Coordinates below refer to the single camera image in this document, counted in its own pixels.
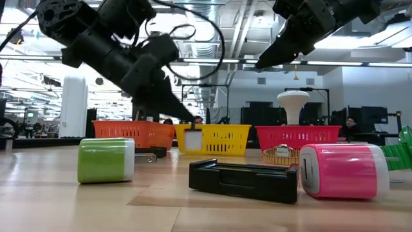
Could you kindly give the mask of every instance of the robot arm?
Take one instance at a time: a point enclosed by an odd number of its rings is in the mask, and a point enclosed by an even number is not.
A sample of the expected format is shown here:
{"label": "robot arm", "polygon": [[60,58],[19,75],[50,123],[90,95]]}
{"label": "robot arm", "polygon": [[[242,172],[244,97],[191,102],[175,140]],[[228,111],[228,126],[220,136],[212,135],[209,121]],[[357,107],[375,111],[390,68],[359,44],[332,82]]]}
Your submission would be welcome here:
{"label": "robot arm", "polygon": [[120,38],[138,37],[144,21],[156,16],[147,0],[105,0],[95,11],[83,1],[43,0],[36,8],[45,35],[66,46],[62,63],[86,63],[132,96],[145,109],[192,122],[193,115],[172,93],[162,67],[179,51],[169,34],[124,48]]}
{"label": "robot arm", "polygon": [[275,42],[259,57],[256,68],[290,63],[299,53],[359,17],[366,24],[380,14],[382,0],[277,0],[276,14],[287,19]]}

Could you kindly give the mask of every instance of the red basket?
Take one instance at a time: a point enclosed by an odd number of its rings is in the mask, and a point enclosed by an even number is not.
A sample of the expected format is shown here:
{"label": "red basket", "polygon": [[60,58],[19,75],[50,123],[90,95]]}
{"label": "red basket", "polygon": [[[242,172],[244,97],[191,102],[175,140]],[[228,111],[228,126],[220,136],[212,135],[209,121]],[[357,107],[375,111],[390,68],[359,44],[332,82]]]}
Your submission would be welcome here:
{"label": "red basket", "polygon": [[280,144],[299,150],[307,144],[336,143],[340,126],[256,126],[260,149]]}
{"label": "red basket", "polygon": [[172,148],[174,126],[147,121],[93,121],[96,137],[132,138],[136,148]]}

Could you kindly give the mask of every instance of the pink cylinder toy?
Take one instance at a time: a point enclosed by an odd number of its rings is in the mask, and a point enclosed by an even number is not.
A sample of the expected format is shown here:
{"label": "pink cylinder toy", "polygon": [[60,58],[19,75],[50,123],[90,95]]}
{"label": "pink cylinder toy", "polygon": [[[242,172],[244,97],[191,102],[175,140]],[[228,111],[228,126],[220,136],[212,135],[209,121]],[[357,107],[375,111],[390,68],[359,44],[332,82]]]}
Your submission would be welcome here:
{"label": "pink cylinder toy", "polygon": [[372,199],[389,192],[382,150],[372,144],[309,144],[300,151],[303,189],[315,198]]}

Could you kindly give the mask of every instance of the yellow basket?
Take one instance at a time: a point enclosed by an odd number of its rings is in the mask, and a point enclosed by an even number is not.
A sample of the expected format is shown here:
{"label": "yellow basket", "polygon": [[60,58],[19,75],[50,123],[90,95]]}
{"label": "yellow basket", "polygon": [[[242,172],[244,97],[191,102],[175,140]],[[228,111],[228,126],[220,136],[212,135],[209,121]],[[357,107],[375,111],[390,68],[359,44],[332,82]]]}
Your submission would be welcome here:
{"label": "yellow basket", "polygon": [[276,148],[270,148],[263,152],[263,160],[276,166],[289,167],[291,164],[299,164],[299,150],[292,150],[290,157],[278,157],[276,155]]}
{"label": "yellow basket", "polygon": [[197,124],[202,131],[202,150],[185,149],[185,130],[190,124],[176,125],[179,150],[196,155],[244,155],[251,125]]}

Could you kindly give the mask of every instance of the wooden table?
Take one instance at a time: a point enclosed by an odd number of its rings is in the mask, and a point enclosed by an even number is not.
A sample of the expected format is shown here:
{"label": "wooden table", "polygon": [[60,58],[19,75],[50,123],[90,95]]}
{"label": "wooden table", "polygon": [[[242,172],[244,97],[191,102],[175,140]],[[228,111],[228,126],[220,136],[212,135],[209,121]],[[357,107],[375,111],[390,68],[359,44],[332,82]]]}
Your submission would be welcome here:
{"label": "wooden table", "polygon": [[[412,231],[412,171],[374,202],[317,201],[296,205],[201,193],[189,189],[188,167],[210,157],[172,150],[156,164],[136,166],[133,182],[77,184],[77,147],[0,153],[0,231]],[[220,161],[260,164],[259,150]]]}

